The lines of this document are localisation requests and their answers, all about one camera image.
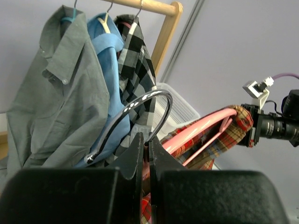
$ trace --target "hanging clothes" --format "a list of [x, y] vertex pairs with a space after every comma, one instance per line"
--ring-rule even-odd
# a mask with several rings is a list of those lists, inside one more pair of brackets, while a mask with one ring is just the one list
[[106, 123], [109, 92], [85, 14], [77, 10], [73, 23], [61, 23], [72, 14], [62, 6], [45, 23], [40, 49], [7, 112], [9, 156], [2, 177], [22, 168], [72, 167]]
[[[239, 143], [246, 135], [246, 133], [252, 128], [253, 120], [249, 111], [244, 109], [239, 105], [230, 105], [227, 108], [235, 109], [237, 115], [234, 118], [233, 122], [228, 126], [228, 128], [223, 132], [214, 142], [212, 142], [203, 152], [196, 156], [191, 162], [189, 162], [186, 167], [189, 169], [197, 170], [210, 170], [214, 159], [220, 156], [221, 153], [228, 151], [230, 148]], [[173, 132], [169, 133], [166, 137], [161, 140], [161, 144], [169, 141], [175, 135], [179, 134], [186, 128], [190, 127], [192, 124], [196, 123], [198, 120], [193, 121], [192, 123], [177, 128]], [[174, 156], [178, 162], [181, 164], [184, 163], [193, 153], [195, 153], [207, 140], [210, 139], [211, 135], [219, 131], [221, 122], [218, 122], [210, 126], [205, 131], [201, 132], [192, 140], [185, 143], [177, 151], [175, 151], [172, 156]], [[150, 189], [150, 181], [147, 181], [149, 175], [144, 177], [142, 183], [143, 189]], [[142, 199], [142, 223], [150, 224], [151, 223], [151, 204], [150, 204], [150, 194], [146, 195]]]
[[[110, 105], [108, 109], [108, 118], [106, 124], [102, 130], [102, 133], [106, 127], [111, 123], [113, 118], [124, 108], [121, 102], [120, 89], [119, 89], [119, 74], [118, 74], [118, 62], [116, 53], [123, 49], [124, 41], [121, 34], [116, 27], [114, 21], [108, 16], [107, 25], [110, 33], [106, 33], [102, 24], [98, 21], [98, 18], [105, 19], [106, 13], [101, 13], [87, 23], [88, 33], [92, 40], [95, 52], [98, 56], [99, 62], [102, 67], [104, 79], [110, 95]], [[116, 128], [113, 130], [105, 147], [100, 155], [94, 160], [93, 163], [101, 161], [110, 156], [113, 151], [119, 146], [121, 139], [125, 137], [130, 131], [130, 119], [129, 115], [122, 119]], [[95, 143], [91, 148], [91, 152], [97, 149], [100, 137], [99, 135]], [[85, 167], [87, 164], [81, 160], [76, 167]]]
[[[114, 22], [125, 42], [123, 50], [118, 54], [118, 72], [121, 101], [127, 105], [138, 96], [156, 89], [156, 77], [138, 18], [135, 15], [120, 15]], [[155, 103], [153, 98], [129, 113], [130, 133], [113, 155], [95, 166], [107, 166], [117, 159], [129, 147], [137, 132], [142, 132], [145, 139], [148, 137], [152, 129]]]

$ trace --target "gray shirt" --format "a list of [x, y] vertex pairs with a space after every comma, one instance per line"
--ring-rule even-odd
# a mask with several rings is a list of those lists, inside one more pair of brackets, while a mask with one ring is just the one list
[[8, 158], [0, 183], [29, 167], [71, 167], [99, 136], [109, 93], [85, 14], [62, 6], [46, 22], [38, 50], [7, 111]]

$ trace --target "plastic laundry basket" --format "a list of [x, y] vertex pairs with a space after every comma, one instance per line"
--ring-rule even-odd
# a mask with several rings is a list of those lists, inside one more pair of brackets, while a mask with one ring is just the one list
[[[188, 104], [173, 88], [166, 83], [157, 83], [157, 89], [164, 89], [171, 93], [173, 105], [170, 116], [158, 133], [158, 138], [162, 139], [169, 132], [178, 127], [182, 127], [198, 118], [200, 115]], [[161, 120], [167, 105], [166, 97], [159, 96], [156, 100], [153, 128], [155, 128]]]

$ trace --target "blue hanger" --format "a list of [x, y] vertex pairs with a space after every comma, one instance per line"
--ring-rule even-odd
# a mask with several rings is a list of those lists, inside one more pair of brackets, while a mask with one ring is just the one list
[[64, 18], [61, 19], [61, 22], [65, 22], [65, 21], [74, 22], [74, 20], [76, 18], [76, 14], [77, 14], [77, 10], [76, 10], [77, 1], [78, 0], [75, 0], [74, 10], [73, 10], [73, 18], [71, 18], [71, 17], [64, 17]]

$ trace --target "blue shirt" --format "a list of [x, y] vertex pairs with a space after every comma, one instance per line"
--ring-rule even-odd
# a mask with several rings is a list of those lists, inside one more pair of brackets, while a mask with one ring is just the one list
[[[101, 13], [87, 23], [87, 29], [89, 36], [92, 40], [95, 52], [98, 56], [104, 79], [110, 95], [110, 105], [108, 108], [108, 118], [101, 134], [96, 142], [91, 147], [91, 152], [98, 148], [98, 143], [102, 133], [106, 127], [110, 124], [113, 118], [124, 108], [121, 103], [120, 89], [119, 89], [119, 74], [118, 74], [118, 62], [116, 53], [121, 51], [124, 47], [124, 42], [121, 34], [116, 27], [114, 21], [108, 16], [107, 24], [110, 30], [110, 34], [105, 33], [102, 24], [97, 18], [105, 19], [106, 13]], [[121, 139], [126, 136], [130, 131], [130, 120], [127, 115], [113, 130], [111, 133], [102, 153], [94, 160], [96, 163], [109, 157], [115, 149], [119, 146]], [[81, 160], [75, 167], [86, 167], [87, 164]]]

